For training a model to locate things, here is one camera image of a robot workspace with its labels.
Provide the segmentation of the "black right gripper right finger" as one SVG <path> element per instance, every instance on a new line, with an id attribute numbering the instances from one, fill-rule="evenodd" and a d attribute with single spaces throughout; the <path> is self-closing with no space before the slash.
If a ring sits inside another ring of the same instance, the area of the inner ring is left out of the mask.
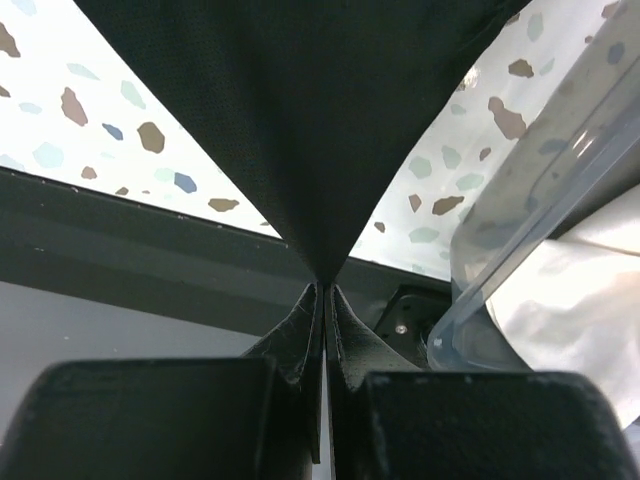
<path id="1" fill-rule="evenodd" d="M 635 479 L 603 394 L 565 372 L 418 369 L 324 293 L 337 479 Z"/>

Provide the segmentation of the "clear plastic bin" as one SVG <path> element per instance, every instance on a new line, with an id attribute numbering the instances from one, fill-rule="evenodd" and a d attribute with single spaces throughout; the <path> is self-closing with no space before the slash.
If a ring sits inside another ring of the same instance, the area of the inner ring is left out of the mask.
<path id="1" fill-rule="evenodd" d="M 623 1 L 455 230 L 453 302 L 423 338 L 432 369 L 524 369 L 486 301 L 555 230 L 631 184 L 638 147 L 639 4 Z"/>

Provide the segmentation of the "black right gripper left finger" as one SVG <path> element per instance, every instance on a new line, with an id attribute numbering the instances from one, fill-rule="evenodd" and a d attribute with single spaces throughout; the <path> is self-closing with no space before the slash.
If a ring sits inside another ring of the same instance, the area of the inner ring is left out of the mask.
<path id="1" fill-rule="evenodd" d="M 319 460 L 322 291 L 236 358 L 47 368 L 1 448 L 5 479 L 308 479 Z"/>

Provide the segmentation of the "white t shirt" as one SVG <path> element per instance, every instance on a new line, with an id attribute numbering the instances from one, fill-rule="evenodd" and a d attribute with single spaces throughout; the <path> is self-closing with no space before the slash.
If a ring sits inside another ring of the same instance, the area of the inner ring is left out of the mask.
<path id="1" fill-rule="evenodd" d="M 543 241 L 486 308 L 533 370 L 577 372 L 621 427 L 639 416 L 639 190 Z"/>

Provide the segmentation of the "black t shirt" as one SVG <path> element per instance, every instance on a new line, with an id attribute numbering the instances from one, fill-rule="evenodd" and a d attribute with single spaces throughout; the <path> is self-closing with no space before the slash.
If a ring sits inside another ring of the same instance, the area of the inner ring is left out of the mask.
<path id="1" fill-rule="evenodd" d="M 520 1 L 82 1 L 198 145 L 332 282 Z"/>

